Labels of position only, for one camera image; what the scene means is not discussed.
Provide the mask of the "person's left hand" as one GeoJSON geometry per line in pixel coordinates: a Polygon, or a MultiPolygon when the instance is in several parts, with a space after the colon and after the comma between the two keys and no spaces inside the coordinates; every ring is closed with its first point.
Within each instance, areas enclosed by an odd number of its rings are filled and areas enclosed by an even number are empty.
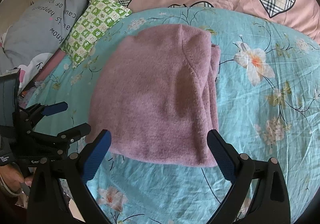
{"type": "Polygon", "coordinates": [[[21,194],[21,184],[31,186],[33,175],[24,177],[17,164],[1,166],[1,191],[9,197],[18,197],[21,194]]]}

